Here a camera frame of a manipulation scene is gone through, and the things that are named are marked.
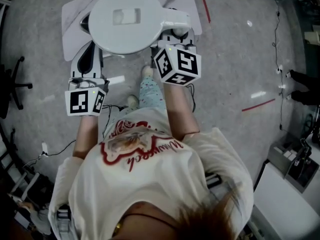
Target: patterned pants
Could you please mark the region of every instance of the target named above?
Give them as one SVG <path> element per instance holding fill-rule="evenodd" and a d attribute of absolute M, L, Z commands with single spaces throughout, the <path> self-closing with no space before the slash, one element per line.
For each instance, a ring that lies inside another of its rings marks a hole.
<path fill-rule="evenodd" d="M 123 118 L 132 111 L 142 108 L 159 108 L 166 109 L 164 96 L 152 77 L 145 77 L 140 84 L 139 105 L 137 107 L 127 107 L 120 111 L 116 120 Z"/>

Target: white t-shirt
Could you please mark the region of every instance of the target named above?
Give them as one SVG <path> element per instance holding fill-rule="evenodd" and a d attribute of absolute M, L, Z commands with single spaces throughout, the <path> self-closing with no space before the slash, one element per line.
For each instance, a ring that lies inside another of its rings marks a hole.
<path fill-rule="evenodd" d="M 231 214 L 238 234 L 253 208 L 245 165 L 219 129 L 171 137 L 168 117 L 156 108 L 136 110 L 106 131 L 85 160 L 67 158 L 56 176 L 48 218 L 69 203 L 80 239 L 110 239 L 134 203 L 149 202 L 176 218 L 181 204 L 208 202 L 205 172 L 237 187 Z"/>

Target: white robotic device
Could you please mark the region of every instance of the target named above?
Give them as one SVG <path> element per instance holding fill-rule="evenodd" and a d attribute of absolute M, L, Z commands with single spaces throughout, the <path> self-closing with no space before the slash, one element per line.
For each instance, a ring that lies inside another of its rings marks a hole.
<path fill-rule="evenodd" d="M 190 16 L 158 0 L 99 0 L 82 19 L 92 41 L 74 57 L 65 103 L 68 116 L 101 112 L 109 81 L 103 53 L 127 55 L 151 47 L 152 67 L 163 83 L 186 86 L 201 77 Z"/>

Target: black pants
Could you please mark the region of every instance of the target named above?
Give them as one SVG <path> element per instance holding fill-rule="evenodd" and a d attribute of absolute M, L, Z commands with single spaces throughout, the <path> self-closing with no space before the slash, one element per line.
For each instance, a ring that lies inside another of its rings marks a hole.
<path fill-rule="evenodd" d="M 309 89 L 305 92 L 295 90 L 291 93 L 292 99 L 304 105 L 320 105 L 320 80 L 293 70 L 290 71 L 290 74 L 293 80 Z"/>

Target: white sneaker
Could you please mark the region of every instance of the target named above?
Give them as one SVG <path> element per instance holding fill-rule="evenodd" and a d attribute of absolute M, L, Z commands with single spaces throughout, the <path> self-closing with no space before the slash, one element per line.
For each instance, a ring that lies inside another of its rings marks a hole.
<path fill-rule="evenodd" d="M 144 77 L 144 78 L 146 78 L 146 77 L 153 78 L 154 77 L 154 69 L 151 68 L 149 65 L 144 66 L 141 74 L 142 74 L 142 77 Z"/>
<path fill-rule="evenodd" d="M 139 106 L 139 100 L 134 95 L 130 95 L 126 100 L 126 103 L 127 103 L 129 108 L 136 108 L 136 107 Z"/>

